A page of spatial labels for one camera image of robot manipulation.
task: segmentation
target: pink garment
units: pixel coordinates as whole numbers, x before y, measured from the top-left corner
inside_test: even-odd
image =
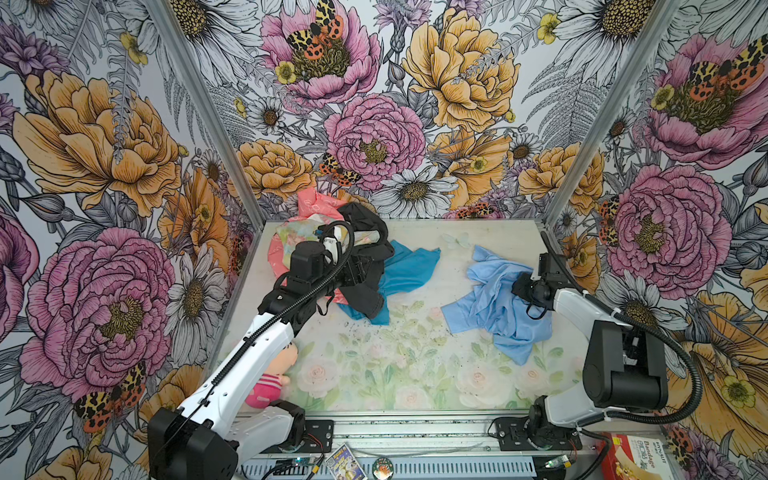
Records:
[[[245,403],[255,409],[265,409],[270,403],[280,398],[283,384],[280,377],[265,373],[261,376],[253,391],[246,397]]]
[[[314,188],[301,190],[296,196],[298,197],[299,214],[289,218],[286,223],[296,220],[306,220],[314,214],[325,215],[334,220],[344,220],[344,216],[339,213],[337,208],[346,205],[345,201],[328,195],[318,194],[317,190]],[[275,277],[283,275],[288,271],[288,267],[283,263],[283,256],[283,241],[280,239],[280,236],[275,233],[272,236],[272,242],[270,242],[270,249],[266,252],[266,260],[270,263],[272,271],[275,273]],[[343,303],[344,305],[348,304],[346,298],[344,298],[344,295],[341,294],[339,289],[336,289],[333,301],[336,303]]]

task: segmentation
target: round sticker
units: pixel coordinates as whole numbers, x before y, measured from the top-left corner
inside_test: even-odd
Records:
[[[373,463],[373,474],[378,480],[389,480],[395,467],[389,458],[377,458]]]

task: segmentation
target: pink peony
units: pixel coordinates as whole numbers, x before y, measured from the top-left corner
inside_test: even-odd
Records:
[[[424,160],[422,121],[408,107],[379,94],[353,98],[341,114],[326,120],[328,153],[362,176],[360,185],[377,190],[381,181]]]
[[[655,283],[663,298],[694,294],[728,254],[731,230],[722,203],[713,178],[691,165],[641,168],[619,195],[619,244],[608,247],[608,262],[616,274],[629,270]]]
[[[29,289],[36,336],[20,358],[24,381],[78,399],[108,391],[140,362],[155,373],[170,349],[163,329],[174,278],[163,250],[127,228],[55,253]]]
[[[321,108],[330,103],[344,102],[352,98],[353,95],[369,91],[376,83],[376,76],[379,72],[379,57],[381,56],[381,47],[376,34],[368,36],[366,27],[361,26],[357,11],[352,8],[349,14],[340,2],[334,2],[336,5],[336,14],[344,21],[344,29],[340,48],[343,52],[339,56],[349,55],[349,64],[343,69],[343,74],[338,75],[339,66],[336,65],[334,73],[324,74],[322,76],[313,76],[307,74],[306,78],[301,76],[300,65],[294,59],[294,51],[288,45],[286,37],[299,30],[308,30],[310,24],[315,21],[315,7],[310,9],[308,14],[296,11],[294,16],[288,16],[284,10],[280,11],[280,16],[275,17],[267,15],[262,20],[261,36],[263,46],[266,51],[263,56],[264,64],[268,68],[281,66],[281,62],[290,63],[290,67],[296,68],[296,78],[285,80],[288,92],[292,99],[305,109]],[[298,57],[303,58],[302,54],[297,53]],[[320,65],[325,59],[317,60],[316,65]],[[291,102],[286,102],[286,107],[290,110],[296,110]]]
[[[24,284],[39,261],[33,239],[13,217],[0,212],[0,342],[16,325],[24,305]]]
[[[668,72],[656,79],[657,93],[643,132],[653,151],[715,170],[750,151],[768,134],[768,74],[742,91],[726,86],[705,101],[690,96],[694,84],[688,78],[693,64],[722,65],[747,47],[746,42],[737,47],[730,43],[727,39],[718,45],[714,36],[705,41],[694,35],[667,62]]]

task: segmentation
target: light blue cloth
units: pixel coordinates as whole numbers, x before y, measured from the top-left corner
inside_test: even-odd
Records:
[[[393,293],[412,292],[429,282],[440,260],[439,248],[433,251],[419,248],[412,252],[395,240],[390,243],[395,248],[395,254],[384,260],[384,274],[379,280],[379,292],[384,296],[384,307],[376,318],[371,319],[373,325],[389,325],[386,297]],[[339,303],[339,308],[355,320],[366,318],[349,305]]]
[[[479,245],[475,245],[473,259],[477,263],[467,269],[467,276],[480,284],[469,295],[442,307],[448,328],[451,333],[484,328],[493,334],[493,343],[502,353],[522,365],[528,361],[534,343],[552,336],[551,312],[534,320],[525,312],[528,304],[512,293],[512,284],[520,274],[532,273],[533,269]],[[540,308],[531,308],[532,316],[540,314]]]

